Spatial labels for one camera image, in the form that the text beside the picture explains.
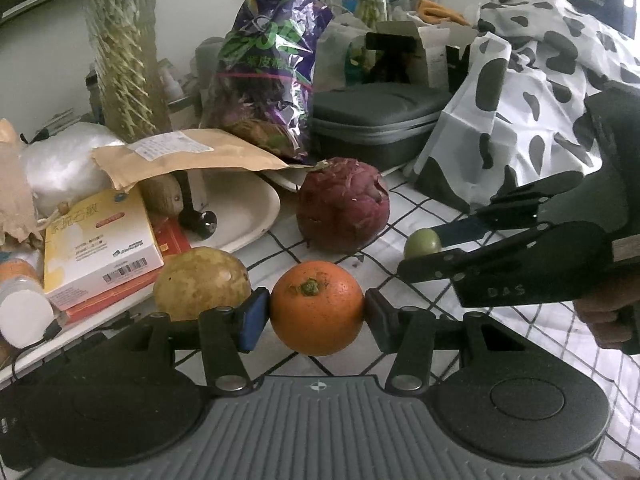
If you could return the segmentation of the person's right hand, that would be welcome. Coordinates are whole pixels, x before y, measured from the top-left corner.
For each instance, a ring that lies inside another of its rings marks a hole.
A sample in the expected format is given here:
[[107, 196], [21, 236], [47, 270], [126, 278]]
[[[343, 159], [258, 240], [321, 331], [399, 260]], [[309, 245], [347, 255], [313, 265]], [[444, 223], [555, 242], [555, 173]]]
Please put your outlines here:
[[573, 302], [578, 318], [603, 349], [623, 350], [632, 328], [620, 322], [618, 312], [639, 300], [639, 284], [609, 284]]

